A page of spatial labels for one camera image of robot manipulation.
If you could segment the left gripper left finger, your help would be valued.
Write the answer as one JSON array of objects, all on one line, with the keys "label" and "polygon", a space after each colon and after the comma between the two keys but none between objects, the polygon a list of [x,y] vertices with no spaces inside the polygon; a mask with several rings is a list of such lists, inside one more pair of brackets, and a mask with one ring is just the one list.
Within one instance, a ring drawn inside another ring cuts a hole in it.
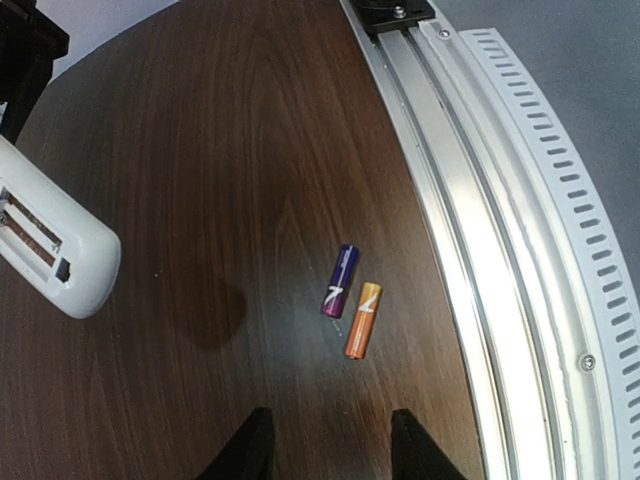
[{"label": "left gripper left finger", "polygon": [[257,407],[199,475],[199,479],[272,479],[273,461],[272,411]]}]

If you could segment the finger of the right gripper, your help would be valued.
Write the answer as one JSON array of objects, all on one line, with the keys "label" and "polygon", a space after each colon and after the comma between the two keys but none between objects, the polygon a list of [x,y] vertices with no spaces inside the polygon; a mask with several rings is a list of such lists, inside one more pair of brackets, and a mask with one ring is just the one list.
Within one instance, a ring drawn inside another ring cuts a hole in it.
[{"label": "finger of the right gripper", "polygon": [[68,54],[69,34],[35,1],[1,2],[1,135],[14,143],[53,75]]}]

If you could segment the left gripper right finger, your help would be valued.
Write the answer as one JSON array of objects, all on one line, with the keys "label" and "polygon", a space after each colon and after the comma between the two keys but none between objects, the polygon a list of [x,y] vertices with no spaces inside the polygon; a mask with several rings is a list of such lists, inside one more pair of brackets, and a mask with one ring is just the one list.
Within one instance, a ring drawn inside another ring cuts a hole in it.
[{"label": "left gripper right finger", "polygon": [[392,479],[464,480],[409,409],[391,418]]}]

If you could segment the orange AA battery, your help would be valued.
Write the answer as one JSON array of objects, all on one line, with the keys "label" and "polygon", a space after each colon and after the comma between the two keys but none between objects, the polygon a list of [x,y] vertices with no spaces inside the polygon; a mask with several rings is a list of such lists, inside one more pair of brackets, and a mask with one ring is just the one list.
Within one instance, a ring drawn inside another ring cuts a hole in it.
[{"label": "orange AA battery", "polygon": [[363,284],[345,348],[347,358],[361,360],[366,356],[381,296],[382,287],[379,284]]}]

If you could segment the white remote control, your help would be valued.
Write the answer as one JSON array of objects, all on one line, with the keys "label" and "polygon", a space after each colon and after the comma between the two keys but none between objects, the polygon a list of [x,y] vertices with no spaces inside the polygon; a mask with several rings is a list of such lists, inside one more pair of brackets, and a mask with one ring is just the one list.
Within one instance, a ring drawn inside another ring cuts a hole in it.
[{"label": "white remote control", "polygon": [[1,256],[66,315],[86,319],[114,287],[121,241],[1,140]]}]

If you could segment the purple AA battery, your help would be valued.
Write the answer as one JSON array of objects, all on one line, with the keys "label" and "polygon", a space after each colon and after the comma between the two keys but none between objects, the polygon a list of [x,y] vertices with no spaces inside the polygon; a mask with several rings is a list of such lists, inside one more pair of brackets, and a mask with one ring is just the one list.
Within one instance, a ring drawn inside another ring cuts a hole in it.
[{"label": "purple AA battery", "polygon": [[331,275],[321,312],[330,318],[341,317],[360,256],[352,244],[343,244]]}]

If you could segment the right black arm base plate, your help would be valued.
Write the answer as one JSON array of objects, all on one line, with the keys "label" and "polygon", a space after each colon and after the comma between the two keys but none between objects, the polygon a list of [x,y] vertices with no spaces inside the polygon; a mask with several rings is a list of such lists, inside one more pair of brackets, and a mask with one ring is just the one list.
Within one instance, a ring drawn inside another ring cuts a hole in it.
[{"label": "right black arm base plate", "polygon": [[406,30],[436,18],[427,0],[351,0],[350,4],[369,35]]}]

